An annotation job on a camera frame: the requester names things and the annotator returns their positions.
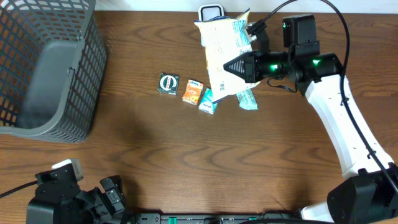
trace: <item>cable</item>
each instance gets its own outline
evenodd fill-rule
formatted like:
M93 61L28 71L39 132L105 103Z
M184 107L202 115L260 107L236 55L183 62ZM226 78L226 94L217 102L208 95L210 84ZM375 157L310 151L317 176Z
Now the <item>cable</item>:
M30 187L30 186L35 185L35 184L37 184L37 180L32 181L32 182L27 183L27 184L24 184L24 185L21 185L21 186L19 186L19 187L16 187L16 188L14 188L14 189L11 189L11 190L9 190L9 191L7 191L7 192L4 192L3 194L0 194L0 198L4 198L5 196L8 196L8 195L10 195L10 194L12 194L12 193L14 193L14 192L17 192L18 190L22 190L22 189L24 189L24 188L26 188L26 187Z
M287 91L289 91L289 92L291 92L291 93L296 93L296 92L297 92L297 82L294 83L294 90L291 89L291 88L288 87L288 86L284 86L284 85L271 85L271 84L270 84L271 80L282 80L282 79L283 79L283 77L274 77L274 78L270 78L270 79L267 80L267 84L268 84L269 86L271 86L271 87L282 88L282 89L287 90Z
M276 9L274 9L272 12L270 12L270 14L268 14L267 17L265 17L261 22L265 22L266 20L268 20L269 18L271 18L279 9L282 9L284 6L295 2L297 0L289 0L286 1L285 3L281 4L279 7L277 7ZM349 116L349 119L351 120L356 132L358 133L359 137L361 138L362 142L364 143L366 149L369 151L369 156L371 156L374 161L376 162L376 164L380 167L380 170L382 170L383 174L386 176L388 182L390 183L392 189L394 190L394 192L396 194L398 194L398 187L397 184L394 182L394 180L392 179L392 177L389 175L388 171L386 170L386 168L383 166L383 164L381 163L381 161L379 160L379 158L377 157L377 155L375 154L376 152L373 151L373 149L371 148L371 146L369 145L368 141L366 140L364 134L362 133L361 129L359 128L352 112L351 109L348 106L348 100L349 98L346 97L345 95L345 91L344 91L344 80L345 80L345 76L346 76L346 70L347 70L347 64L348 64L348 58L349 58L349 48L350 48L350 37L349 37L349 31L348 31L348 26L347 23L342 15L342 13L336 8L336 6L334 6L331 2L327 1L327 0L320 0L322 2L324 2L325 4L329 5L338 15L338 17L341 20L341 23L343 24L344 30L345 30L345 34L346 34L346 53L345 53L345 58L344 58L344 62L343 62L343 70L341 71L341 78L340 78L340 92L341 92L341 103L344 105L347 114Z
M268 224L268 223L285 223L285 224L330 224L330 222L322 222L315 220L295 220L282 218L267 218L263 220L251 220L241 222L240 224Z

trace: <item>blue snack package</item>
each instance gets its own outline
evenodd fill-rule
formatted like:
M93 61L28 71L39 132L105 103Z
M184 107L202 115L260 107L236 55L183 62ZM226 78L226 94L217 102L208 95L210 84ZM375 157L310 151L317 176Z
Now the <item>blue snack package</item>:
M239 106L245 110L258 110L256 99L253 92L248 89L236 94L239 100Z
M211 91L211 89L207 88L199 104L199 110L209 114L214 114L218 103L212 103L212 102L213 102L213 92Z

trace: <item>white wall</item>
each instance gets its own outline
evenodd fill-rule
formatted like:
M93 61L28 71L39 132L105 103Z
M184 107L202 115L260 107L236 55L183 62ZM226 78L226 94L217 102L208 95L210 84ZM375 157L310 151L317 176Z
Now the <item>white wall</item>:
M197 11L201 5L218 3L227 12L271 12L286 0L97 0L96 10ZM330 0L341 12L398 14L398 0ZM319 0L299 0L280 12L333 12Z

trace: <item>gray plastic basket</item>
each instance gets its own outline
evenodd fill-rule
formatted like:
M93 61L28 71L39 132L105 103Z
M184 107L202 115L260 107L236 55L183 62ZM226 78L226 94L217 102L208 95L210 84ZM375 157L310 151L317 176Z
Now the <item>gray plastic basket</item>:
M0 2L0 134L85 139L107 57L95 0Z

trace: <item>small snack package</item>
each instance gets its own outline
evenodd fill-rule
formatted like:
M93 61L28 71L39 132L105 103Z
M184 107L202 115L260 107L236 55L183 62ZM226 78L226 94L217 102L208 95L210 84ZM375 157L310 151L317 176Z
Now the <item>small snack package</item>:
M197 105L202 90L203 90L203 83L193 80L188 80L187 89L185 90L185 93L182 96L182 101L193 105Z
M214 114L217 105L218 103L213 103L213 92L211 91L211 89L207 88L199 104L199 110L209 114Z
M256 99L251 90L244 90L236 94L239 106L245 110L258 110Z
M159 91L159 93L176 95L179 79L180 77L178 75L170 75L166 73L160 74L160 82L157 91Z

